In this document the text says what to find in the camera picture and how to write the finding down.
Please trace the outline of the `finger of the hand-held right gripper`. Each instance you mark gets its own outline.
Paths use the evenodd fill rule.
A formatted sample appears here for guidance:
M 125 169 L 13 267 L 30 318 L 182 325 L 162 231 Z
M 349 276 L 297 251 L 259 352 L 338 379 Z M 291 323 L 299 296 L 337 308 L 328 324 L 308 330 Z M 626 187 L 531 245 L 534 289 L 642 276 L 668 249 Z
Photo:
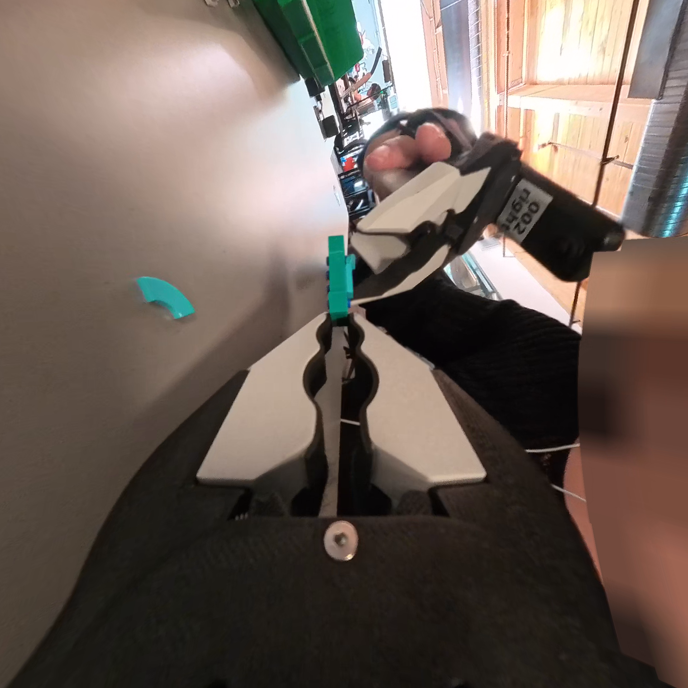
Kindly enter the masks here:
M 370 271 L 367 277 L 354 279 L 352 301 L 369 303 L 412 290 L 464 253 L 469 228 L 419 225 L 405 234 L 355 230 L 350 247 Z
M 452 210 L 462 175 L 436 162 L 400 186 L 361 219 L 351 236 L 355 253 L 373 273 L 381 273 L 409 253 Z

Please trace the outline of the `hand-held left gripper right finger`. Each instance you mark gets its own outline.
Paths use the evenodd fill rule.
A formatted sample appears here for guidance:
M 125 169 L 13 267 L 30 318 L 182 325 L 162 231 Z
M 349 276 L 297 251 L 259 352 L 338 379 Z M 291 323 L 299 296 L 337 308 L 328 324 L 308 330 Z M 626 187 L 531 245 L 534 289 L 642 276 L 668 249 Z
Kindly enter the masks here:
M 357 353 L 372 371 L 361 425 L 372 450 L 372 484 L 398 504 L 409 492 L 477 484 L 486 469 L 421 357 L 355 314 Z

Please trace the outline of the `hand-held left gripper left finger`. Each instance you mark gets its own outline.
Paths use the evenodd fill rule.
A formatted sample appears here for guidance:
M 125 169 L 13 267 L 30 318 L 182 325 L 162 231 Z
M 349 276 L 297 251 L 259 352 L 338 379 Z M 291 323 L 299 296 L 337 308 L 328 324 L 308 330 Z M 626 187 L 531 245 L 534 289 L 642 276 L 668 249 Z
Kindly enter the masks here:
M 327 477 L 322 412 L 330 316 L 319 314 L 247 371 L 196 478 L 247 488 L 292 506 Z

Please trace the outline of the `teal lego assembly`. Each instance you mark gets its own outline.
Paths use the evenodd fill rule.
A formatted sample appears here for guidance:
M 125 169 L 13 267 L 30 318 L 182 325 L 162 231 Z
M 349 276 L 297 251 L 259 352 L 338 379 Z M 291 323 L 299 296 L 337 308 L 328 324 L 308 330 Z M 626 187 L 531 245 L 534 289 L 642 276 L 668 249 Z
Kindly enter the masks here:
M 354 298 L 354 270 L 345 267 L 348 240 L 344 235 L 329 236 L 327 274 L 328 312 L 333 325 L 343 324 Z

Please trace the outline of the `person's right forearm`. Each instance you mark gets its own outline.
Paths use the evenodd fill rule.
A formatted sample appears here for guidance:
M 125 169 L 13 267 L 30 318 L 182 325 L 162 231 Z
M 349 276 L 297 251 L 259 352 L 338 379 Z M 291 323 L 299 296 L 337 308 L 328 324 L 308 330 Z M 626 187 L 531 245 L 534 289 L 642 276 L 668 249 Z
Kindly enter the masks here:
M 524 449 L 537 450 L 548 479 L 563 487 L 569 450 L 543 450 L 579 438 L 580 334 L 516 301 L 465 292 L 443 270 L 363 309 L 368 321 L 450 377 Z

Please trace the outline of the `teal curved lego piece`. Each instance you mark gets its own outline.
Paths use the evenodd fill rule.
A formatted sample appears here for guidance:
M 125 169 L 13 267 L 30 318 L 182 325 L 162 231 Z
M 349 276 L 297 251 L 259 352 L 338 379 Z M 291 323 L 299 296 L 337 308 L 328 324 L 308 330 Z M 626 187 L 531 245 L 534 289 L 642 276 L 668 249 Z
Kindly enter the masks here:
M 138 277 L 135 283 L 146 304 L 164 308 L 175 320 L 195 314 L 194 305 L 173 284 L 156 277 Z

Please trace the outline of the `person's right hand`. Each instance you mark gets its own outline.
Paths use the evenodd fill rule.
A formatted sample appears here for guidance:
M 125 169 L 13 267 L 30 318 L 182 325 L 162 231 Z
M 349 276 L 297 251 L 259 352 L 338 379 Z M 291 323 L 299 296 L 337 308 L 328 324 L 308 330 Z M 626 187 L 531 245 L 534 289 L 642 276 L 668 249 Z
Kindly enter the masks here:
M 363 159 L 363 176 L 379 200 L 386 198 L 397 170 L 442 162 L 452 154 L 452 142 L 445 131 L 434 123 L 420 125 L 411 136 L 387 132 L 373 140 Z

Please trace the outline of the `large ribbed metal duct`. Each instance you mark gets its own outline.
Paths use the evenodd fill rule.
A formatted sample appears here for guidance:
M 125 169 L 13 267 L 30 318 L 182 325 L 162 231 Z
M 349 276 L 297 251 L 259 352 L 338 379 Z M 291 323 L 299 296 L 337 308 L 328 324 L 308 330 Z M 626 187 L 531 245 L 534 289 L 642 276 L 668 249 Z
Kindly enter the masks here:
M 646 238 L 687 235 L 687 92 L 655 101 L 625 198 L 622 223 Z

